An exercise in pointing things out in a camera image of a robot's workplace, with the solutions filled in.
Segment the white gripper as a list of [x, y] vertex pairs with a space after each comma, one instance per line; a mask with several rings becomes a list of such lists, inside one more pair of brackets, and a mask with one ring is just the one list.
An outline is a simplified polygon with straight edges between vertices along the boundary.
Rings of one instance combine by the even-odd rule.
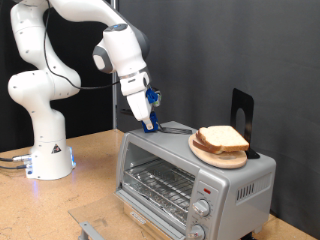
[[145, 68], [121, 69], [118, 71], [120, 78], [121, 92], [127, 98], [127, 102], [138, 121], [142, 121], [143, 126], [148, 131], [154, 129], [150, 118], [151, 104], [146, 97], [150, 78]]

